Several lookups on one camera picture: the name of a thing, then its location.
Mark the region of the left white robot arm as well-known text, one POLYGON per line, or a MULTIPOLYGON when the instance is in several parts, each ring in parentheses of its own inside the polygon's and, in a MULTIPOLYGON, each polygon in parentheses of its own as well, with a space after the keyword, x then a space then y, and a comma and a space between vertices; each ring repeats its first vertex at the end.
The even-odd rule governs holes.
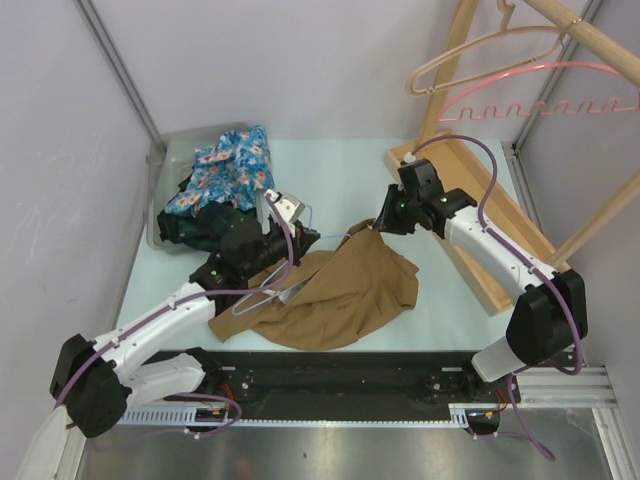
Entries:
POLYGON ((298 265, 320 237, 299 221, 272 221, 268 233, 255 220, 235 222, 218 252, 160 306, 93 340, 76 334, 63 343, 50 386, 57 406, 85 437, 95 438, 142 404, 191 393, 202 400, 214 397, 221 376, 202 348, 165 361, 151 357, 181 331, 251 293, 249 280, 267 267, 298 265))

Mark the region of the blue floral garment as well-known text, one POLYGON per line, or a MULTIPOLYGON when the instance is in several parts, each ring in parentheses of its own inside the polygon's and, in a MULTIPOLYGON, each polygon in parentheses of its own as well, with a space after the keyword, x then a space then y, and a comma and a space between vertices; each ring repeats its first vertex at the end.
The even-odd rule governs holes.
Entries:
POLYGON ((195 150, 187 183, 166 205, 170 215, 194 217, 210 204, 240 211, 255 207, 257 194, 275 187, 266 129, 261 125, 224 132, 195 150))

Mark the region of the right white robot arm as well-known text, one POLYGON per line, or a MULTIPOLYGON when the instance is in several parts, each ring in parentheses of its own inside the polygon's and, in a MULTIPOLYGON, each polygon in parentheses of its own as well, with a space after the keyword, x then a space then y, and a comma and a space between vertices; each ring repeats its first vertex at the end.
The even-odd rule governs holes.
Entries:
POLYGON ((505 334, 471 359, 461 376, 463 393, 473 401, 493 394, 498 380, 536 367, 574 347, 581 360, 588 333, 585 282, 542 262, 483 216, 464 190, 446 191, 428 160, 402 164, 399 183, 387 190, 376 230, 396 235, 417 227, 459 247, 507 293, 513 311, 505 334))

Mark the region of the dark green garment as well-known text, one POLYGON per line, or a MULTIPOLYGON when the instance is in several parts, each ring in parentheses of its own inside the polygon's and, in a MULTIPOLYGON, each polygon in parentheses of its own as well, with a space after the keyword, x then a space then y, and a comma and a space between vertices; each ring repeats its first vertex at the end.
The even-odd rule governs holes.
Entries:
POLYGON ((229 202, 214 202, 195 214, 168 213, 163 209, 156 216, 156 223, 162 241, 183 244, 196 250, 217 252, 222 237, 234 221, 256 218, 255 208, 243 211, 234 208, 229 202))

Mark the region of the pink plastic hanger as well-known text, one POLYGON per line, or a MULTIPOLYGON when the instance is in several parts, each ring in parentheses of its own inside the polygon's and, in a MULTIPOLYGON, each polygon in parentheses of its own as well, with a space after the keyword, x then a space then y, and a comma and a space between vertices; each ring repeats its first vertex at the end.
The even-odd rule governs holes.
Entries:
POLYGON ((586 61, 554 61, 536 65, 528 65, 509 69, 502 73, 495 74, 486 79, 480 80, 472 86, 464 89, 449 100, 436 114, 435 121, 437 123, 455 123, 463 120, 483 121, 486 119, 508 119, 510 117, 529 119, 533 116, 553 117, 553 116, 576 116, 580 114, 599 115, 604 113, 635 113, 639 111, 639 88, 636 87, 634 102, 629 105, 623 105, 619 97, 609 97, 600 104, 593 99, 586 99, 579 104, 572 105, 568 100, 561 100, 555 104, 549 105, 545 100, 537 100, 525 107, 522 103, 511 102, 504 109, 497 104, 489 104, 481 110, 477 110, 473 106, 464 106, 455 116, 448 116, 451 108, 459 104, 463 99, 484 90, 494 84, 498 84, 504 80, 512 80, 520 76, 531 73, 539 73, 546 70, 590 70, 599 73, 606 73, 625 80, 625 77, 611 66, 586 62, 586 61))

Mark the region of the light blue wire hanger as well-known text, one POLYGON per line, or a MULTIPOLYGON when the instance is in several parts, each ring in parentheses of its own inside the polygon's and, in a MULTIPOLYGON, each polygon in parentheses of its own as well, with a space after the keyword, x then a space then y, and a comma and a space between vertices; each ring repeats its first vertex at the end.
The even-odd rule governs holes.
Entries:
POLYGON ((238 300, 233 307, 231 308, 232 314, 234 316, 240 316, 243 315, 255 308, 257 308, 258 306, 268 302, 269 300, 272 300, 276 297, 280 297, 282 295, 286 295, 289 291, 297 288, 298 286, 303 284, 303 281, 299 281, 297 283, 292 284, 291 286, 285 288, 282 287, 281 284, 283 282, 286 281, 286 278, 290 275, 290 273, 293 271, 294 265, 292 264, 292 243, 291 243, 291 238, 290 238, 290 233, 288 232, 288 229, 286 228, 286 225, 284 223, 284 221, 282 220, 282 218, 280 217, 280 215, 278 213, 275 213, 275 217, 277 218, 278 221, 278 225, 280 226, 282 233, 285 235, 285 239, 287 241, 287 245, 289 248, 289 255, 290 257, 288 259, 284 259, 284 262, 281 263, 274 272, 270 273, 261 283, 259 286, 255 287, 255 288, 250 288, 247 289, 245 294, 242 296, 242 298, 240 300, 238 300), (241 305, 243 303, 245 303, 247 300, 249 300, 251 297, 258 295, 258 294, 264 294, 265 298, 263 300, 258 301, 257 303, 254 303, 246 308, 241 309, 241 305))

